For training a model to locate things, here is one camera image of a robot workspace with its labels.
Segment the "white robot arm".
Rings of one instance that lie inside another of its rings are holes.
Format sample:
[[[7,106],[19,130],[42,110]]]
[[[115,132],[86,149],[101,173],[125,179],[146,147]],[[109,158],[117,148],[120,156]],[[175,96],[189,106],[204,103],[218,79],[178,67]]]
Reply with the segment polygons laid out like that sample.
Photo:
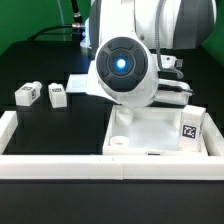
[[[93,0],[89,75],[107,98],[126,107],[186,105],[192,90],[180,80],[179,61],[161,51],[197,48],[216,16],[215,0]],[[179,79],[161,79],[161,72]]]

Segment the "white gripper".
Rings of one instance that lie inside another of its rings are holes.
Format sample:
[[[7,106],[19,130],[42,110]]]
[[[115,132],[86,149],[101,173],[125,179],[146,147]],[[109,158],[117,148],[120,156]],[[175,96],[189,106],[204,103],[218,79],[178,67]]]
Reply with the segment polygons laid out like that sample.
[[[159,72],[161,72],[161,68],[165,70],[180,70],[183,64],[182,59],[177,59],[175,56],[170,55],[161,55],[160,57],[154,55],[154,61]],[[174,105],[187,105],[189,97],[192,95],[193,90],[187,83],[160,79],[154,101]]]

